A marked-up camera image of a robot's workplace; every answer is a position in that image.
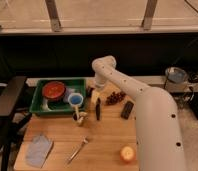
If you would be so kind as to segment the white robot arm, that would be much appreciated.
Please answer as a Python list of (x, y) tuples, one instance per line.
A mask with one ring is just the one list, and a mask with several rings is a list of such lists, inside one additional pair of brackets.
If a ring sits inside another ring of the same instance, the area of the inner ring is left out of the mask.
[(172, 95), (115, 69), (113, 56), (94, 59), (95, 86), (107, 81), (135, 101), (137, 159), (140, 171), (187, 171), (178, 107)]

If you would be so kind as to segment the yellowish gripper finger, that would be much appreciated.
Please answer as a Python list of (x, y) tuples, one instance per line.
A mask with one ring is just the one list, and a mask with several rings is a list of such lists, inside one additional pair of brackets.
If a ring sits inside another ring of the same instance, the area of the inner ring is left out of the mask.
[(100, 97), (100, 92), (97, 90), (93, 90), (91, 93), (91, 103), (95, 105), (99, 97)]

